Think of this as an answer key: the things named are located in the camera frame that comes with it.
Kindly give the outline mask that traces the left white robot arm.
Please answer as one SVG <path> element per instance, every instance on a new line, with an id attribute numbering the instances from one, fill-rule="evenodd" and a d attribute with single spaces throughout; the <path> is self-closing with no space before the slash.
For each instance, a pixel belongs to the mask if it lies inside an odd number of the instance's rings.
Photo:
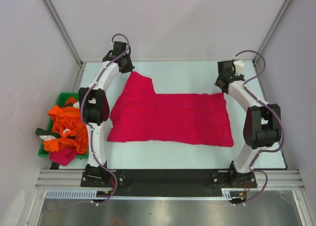
<path id="1" fill-rule="evenodd" d="M 114 41 L 113 49 L 103 58 L 96 78 L 88 87 L 79 89 L 80 117 L 87 128 L 89 152 L 88 163 L 82 174 L 82 187 L 102 187 L 111 178 L 105 151 L 105 127 L 110 115 L 106 92 L 119 73 L 133 71 L 130 52 L 128 42 Z"/>

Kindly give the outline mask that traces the magenta t shirt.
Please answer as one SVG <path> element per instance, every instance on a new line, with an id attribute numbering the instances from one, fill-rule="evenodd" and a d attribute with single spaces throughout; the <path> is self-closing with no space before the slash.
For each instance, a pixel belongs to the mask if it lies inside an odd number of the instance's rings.
<path id="1" fill-rule="evenodd" d="M 158 94 L 151 78 L 129 76 L 111 114 L 110 142 L 234 145 L 226 100 L 217 94 Z"/>

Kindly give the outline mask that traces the orange t shirt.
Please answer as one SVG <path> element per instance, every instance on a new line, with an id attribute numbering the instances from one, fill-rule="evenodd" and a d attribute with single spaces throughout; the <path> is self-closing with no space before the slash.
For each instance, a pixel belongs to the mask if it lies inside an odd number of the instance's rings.
<path id="1" fill-rule="evenodd" d="M 47 152 L 60 151 L 66 148 L 74 148 L 77 154 L 86 154 L 88 151 L 87 128 L 81 121 L 78 101 L 69 98 L 63 107 L 53 106 L 48 111 L 53 120 L 52 132 L 60 134 L 60 138 L 51 141 L 43 141 Z"/>

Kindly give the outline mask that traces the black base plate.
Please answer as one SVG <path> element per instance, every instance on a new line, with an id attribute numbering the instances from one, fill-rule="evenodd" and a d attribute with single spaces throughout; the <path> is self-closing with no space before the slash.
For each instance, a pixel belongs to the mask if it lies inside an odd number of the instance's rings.
<path id="1" fill-rule="evenodd" d="M 116 185 L 115 196 L 184 198 L 219 196 L 223 188 L 257 188 L 254 173 L 240 174 L 228 169 L 118 169 L 108 173 L 100 167 L 86 167 L 80 185 Z"/>

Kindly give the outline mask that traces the aluminium frame rail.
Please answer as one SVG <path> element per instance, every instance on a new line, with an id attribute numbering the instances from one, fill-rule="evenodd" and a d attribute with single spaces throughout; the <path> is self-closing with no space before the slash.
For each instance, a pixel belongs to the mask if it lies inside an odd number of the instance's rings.
<path id="1" fill-rule="evenodd" d="M 297 170 L 266 170 L 266 190 L 304 190 Z M 35 185 L 37 189 L 77 189 L 80 187 L 82 169 L 41 170 Z"/>

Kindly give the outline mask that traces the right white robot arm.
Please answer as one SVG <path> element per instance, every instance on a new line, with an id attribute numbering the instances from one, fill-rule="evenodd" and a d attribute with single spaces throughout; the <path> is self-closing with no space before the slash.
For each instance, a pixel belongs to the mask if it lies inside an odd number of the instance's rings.
<path id="1" fill-rule="evenodd" d="M 245 66 L 243 60 L 220 61 L 218 77 L 215 85 L 222 92 L 234 98 L 246 112 L 243 128 L 245 144 L 238 157 L 230 163 L 226 175 L 218 175 L 222 186 L 242 188 L 250 185 L 256 187 L 253 167 L 260 154 L 269 152 L 274 143 L 282 137 L 280 126 L 280 107 L 260 100 L 246 86 L 241 69 Z"/>

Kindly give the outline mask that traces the black white garment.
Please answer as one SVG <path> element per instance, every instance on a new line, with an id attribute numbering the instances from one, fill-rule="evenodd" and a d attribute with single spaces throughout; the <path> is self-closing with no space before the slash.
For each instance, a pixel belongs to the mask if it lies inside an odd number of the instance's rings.
<path id="1" fill-rule="evenodd" d="M 49 130 L 44 130 L 41 128 L 36 129 L 36 135 L 40 137 L 43 141 L 51 141 L 51 140 L 56 140 L 59 139 L 61 136 L 58 133 L 49 131 Z"/>

